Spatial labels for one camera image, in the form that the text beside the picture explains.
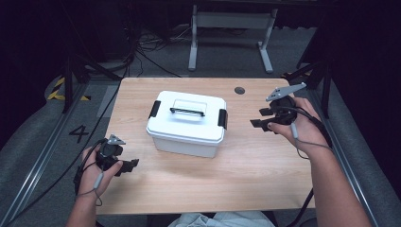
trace wooden table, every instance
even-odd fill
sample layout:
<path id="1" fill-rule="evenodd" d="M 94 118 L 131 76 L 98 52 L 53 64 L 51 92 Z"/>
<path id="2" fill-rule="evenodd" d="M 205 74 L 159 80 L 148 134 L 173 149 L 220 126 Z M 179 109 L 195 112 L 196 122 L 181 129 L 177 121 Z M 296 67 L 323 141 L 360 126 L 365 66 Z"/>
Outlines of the wooden table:
<path id="1" fill-rule="evenodd" d="M 235 87 L 245 89 L 244 95 Z M 106 133 L 125 140 L 120 160 L 140 159 L 113 178 L 98 214 L 162 214 L 299 208 L 312 187 L 310 163 L 281 135 L 250 119 L 284 79 L 123 79 Z M 222 97 L 228 127 L 215 158 L 157 150 L 147 134 L 157 95 L 175 91 Z"/>

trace person's left hand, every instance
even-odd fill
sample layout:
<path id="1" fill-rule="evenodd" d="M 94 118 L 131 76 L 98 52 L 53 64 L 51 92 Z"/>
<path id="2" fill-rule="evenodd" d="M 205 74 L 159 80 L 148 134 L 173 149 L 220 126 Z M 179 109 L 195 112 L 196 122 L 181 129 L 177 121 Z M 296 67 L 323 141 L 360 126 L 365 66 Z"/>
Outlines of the person's left hand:
<path id="1" fill-rule="evenodd" d="M 91 148 L 87 148 L 82 153 L 82 160 L 86 157 L 89 153 Z M 118 161 L 112 167 L 110 167 L 107 171 L 103 172 L 103 178 L 100 182 L 100 185 L 94 190 L 94 185 L 96 182 L 97 177 L 101 174 L 101 169 L 96 164 L 96 154 L 99 152 L 100 146 L 96 146 L 94 151 L 89 156 L 88 160 L 85 163 L 86 168 L 83 171 L 82 178 L 79 184 L 78 196 L 85 197 L 85 198 L 93 198 L 96 201 L 97 197 L 100 197 L 109 186 L 112 177 L 120 170 L 121 166 L 123 165 L 122 161 Z"/>

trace box lid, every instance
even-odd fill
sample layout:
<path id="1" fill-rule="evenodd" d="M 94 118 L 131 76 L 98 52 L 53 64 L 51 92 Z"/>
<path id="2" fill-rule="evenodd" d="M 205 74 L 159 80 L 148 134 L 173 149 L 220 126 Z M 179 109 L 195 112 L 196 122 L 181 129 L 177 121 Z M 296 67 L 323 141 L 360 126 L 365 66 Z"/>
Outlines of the box lid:
<path id="1" fill-rule="evenodd" d="M 153 105 L 147 131 L 157 138 L 215 145 L 222 141 L 226 126 L 222 98 L 162 91 Z"/>

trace white metal stand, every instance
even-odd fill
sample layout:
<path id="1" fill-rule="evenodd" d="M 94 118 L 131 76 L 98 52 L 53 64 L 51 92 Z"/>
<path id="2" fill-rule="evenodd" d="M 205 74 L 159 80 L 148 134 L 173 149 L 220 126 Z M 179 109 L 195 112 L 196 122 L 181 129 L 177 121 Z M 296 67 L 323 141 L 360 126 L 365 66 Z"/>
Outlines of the white metal stand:
<path id="1" fill-rule="evenodd" d="M 272 73 L 268 51 L 266 49 L 274 26 L 277 9 L 271 13 L 224 13 L 224 12 L 198 12 L 197 6 L 192 11 L 192 43 L 189 54 L 189 71 L 195 71 L 197 67 L 198 53 L 198 27 L 228 27 L 228 28 L 248 28 L 266 29 L 266 36 L 263 42 L 258 42 L 260 55 L 263 60 L 267 73 Z"/>

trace box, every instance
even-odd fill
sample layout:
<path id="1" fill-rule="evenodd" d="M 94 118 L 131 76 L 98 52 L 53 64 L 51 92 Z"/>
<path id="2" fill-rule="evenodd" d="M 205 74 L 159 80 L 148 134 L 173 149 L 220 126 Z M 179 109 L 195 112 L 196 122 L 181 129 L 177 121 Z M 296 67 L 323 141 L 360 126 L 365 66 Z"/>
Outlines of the box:
<path id="1" fill-rule="evenodd" d="M 227 130 L 227 116 L 220 97 L 162 91 L 147 132 L 158 150 L 213 158 Z"/>

